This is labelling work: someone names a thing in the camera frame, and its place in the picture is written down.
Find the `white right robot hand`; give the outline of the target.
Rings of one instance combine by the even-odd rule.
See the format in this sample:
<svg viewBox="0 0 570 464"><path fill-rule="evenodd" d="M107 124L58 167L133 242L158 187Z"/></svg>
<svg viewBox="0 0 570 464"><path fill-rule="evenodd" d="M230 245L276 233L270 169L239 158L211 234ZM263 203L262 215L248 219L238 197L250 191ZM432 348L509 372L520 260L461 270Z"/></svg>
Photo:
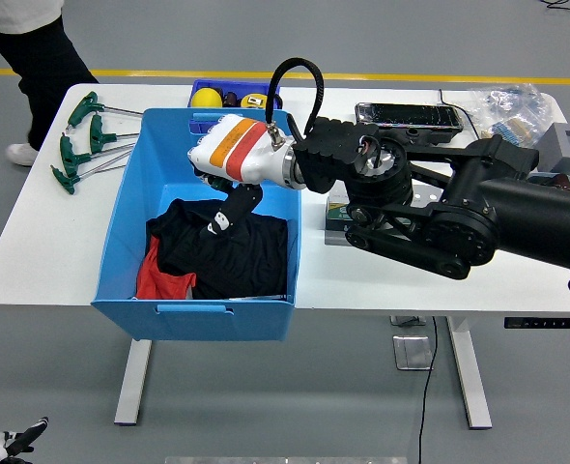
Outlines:
<svg viewBox="0 0 570 464"><path fill-rule="evenodd" d="M263 198L265 181L285 189L304 187L296 174L293 142L274 123L227 114L188 151L196 175L227 193L207 226L209 234L221 235L249 215Z"/></svg>

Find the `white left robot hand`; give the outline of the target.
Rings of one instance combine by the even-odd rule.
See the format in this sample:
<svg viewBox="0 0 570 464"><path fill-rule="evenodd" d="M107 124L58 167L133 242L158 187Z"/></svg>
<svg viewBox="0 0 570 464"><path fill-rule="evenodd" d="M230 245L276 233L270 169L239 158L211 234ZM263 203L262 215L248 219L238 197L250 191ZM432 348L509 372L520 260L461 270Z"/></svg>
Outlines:
<svg viewBox="0 0 570 464"><path fill-rule="evenodd" d="M0 431L0 463L26 463L21 455L34 451L33 443L48 424L49 418L44 416L23 432Z"/></svg>

